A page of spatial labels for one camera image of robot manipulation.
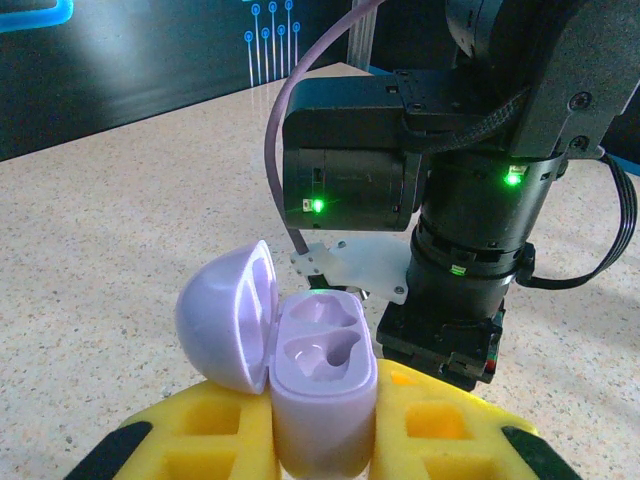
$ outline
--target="dark wall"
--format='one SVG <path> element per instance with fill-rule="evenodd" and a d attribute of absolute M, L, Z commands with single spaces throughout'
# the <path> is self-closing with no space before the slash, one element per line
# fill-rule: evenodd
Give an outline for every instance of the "dark wall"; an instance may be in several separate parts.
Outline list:
<path fill-rule="evenodd" d="M 625 114 L 613 121 L 602 146 L 614 155 L 640 165 L 640 89 Z"/>
<path fill-rule="evenodd" d="M 372 66 L 445 70 L 451 68 L 455 51 L 444 0 L 392 0 L 378 8 Z"/>
<path fill-rule="evenodd" d="M 259 29 L 271 30 L 267 0 L 75 0 L 62 25 L 1 33 L 2 14 L 52 4 L 3 0 L 0 6 L 0 161 L 249 88 L 248 47 L 258 83 L 255 38 L 248 45 L 244 34 L 255 36 L 256 4 Z M 348 5 L 295 1 L 290 23 L 301 25 L 300 57 Z M 279 24 L 288 25 L 285 0 L 277 0 L 276 29 Z M 291 38 L 294 63 L 294 33 Z M 283 44 L 286 73 L 286 34 Z M 345 36 L 316 67 L 344 61 L 346 45 Z M 273 80 L 271 38 L 268 55 Z"/>

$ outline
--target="green led light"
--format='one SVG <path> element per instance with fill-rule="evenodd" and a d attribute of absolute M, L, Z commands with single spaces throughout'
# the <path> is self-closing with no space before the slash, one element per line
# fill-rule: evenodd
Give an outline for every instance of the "green led light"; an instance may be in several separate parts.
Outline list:
<path fill-rule="evenodd" d="M 464 267 L 460 267 L 459 265 L 452 265 L 451 270 L 449 271 L 459 277 L 464 277 L 467 273 L 467 269 Z"/>
<path fill-rule="evenodd" d="M 324 210 L 324 200 L 316 199 L 311 203 L 311 208 L 315 213 L 320 213 Z"/>
<path fill-rule="evenodd" d="M 522 175 L 518 175 L 515 173 L 510 173 L 506 177 L 504 177 L 504 183 L 511 187 L 515 187 L 516 185 L 520 185 L 522 183 Z"/>

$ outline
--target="speckled countertop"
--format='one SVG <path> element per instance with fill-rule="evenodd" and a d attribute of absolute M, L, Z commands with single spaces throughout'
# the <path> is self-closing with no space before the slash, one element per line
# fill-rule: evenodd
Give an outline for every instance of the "speckled countertop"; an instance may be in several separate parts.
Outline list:
<path fill-rule="evenodd" d="M 61 478 L 125 418 L 202 379 L 173 310 L 212 258 L 263 238 L 281 293 L 305 288 L 262 162 L 278 88 L 0 164 L 0 478 Z M 615 236 L 616 198 L 604 166 L 572 162 L 532 236 L 539 274 L 595 267 Z M 476 390 L 536 424 L 585 479 L 640 478 L 638 238 L 582 288 L 513 286 L 498 373 Z M 372 329 L 383 309 L 367 301 Z"/>

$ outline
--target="black cable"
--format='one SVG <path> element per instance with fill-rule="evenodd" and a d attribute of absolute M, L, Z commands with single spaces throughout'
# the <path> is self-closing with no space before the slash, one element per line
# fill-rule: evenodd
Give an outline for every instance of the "black cable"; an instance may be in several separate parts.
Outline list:
<path fill-rule="evenodd" d="M 567 280 L 552 280 L 533 276 L 530 279 L 519 279 L 518 283 L 520 283 L 520 285 L 543 290 L 566 290 L 579 287 L 613 265 L 631 243 L 638 221 L 638 198 L 636 190 L 629 176 L 610 155 L 605 155 L 601 161 L 608 165 L 611 170 L 620 202 L 620 226 L 607 255 L 596 269 L 587 275 Z"/>
<path fill-rule="evenodd" d="M 449 152 L 451 150 L 460 150 L 491 138 L 518 119 L 526 105 L 529 90 L 529 87 L 523 88 L 508 102 L 491 112 L 480 122 L 463 128 L 459 132 L 434 134 L 416 132 L 409 128 L 406 119 L 403 117 L 402 148 L 411 153 L 431 155 L 434 153 Z"/>

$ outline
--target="white mounting bracket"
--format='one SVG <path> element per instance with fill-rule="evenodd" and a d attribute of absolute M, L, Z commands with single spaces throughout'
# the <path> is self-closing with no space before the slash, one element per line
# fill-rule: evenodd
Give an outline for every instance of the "white mounting bracket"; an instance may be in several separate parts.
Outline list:
<path fill-rule="evenodd" d="M 291 255 L 299 275 L 324 275 L 332 287 L 357 287 L 398 305 L 407 300 L 410 261 L 408 244 L 380 234 L 344 239 L 330 249 L 313 243 L 308 253 Z"/>

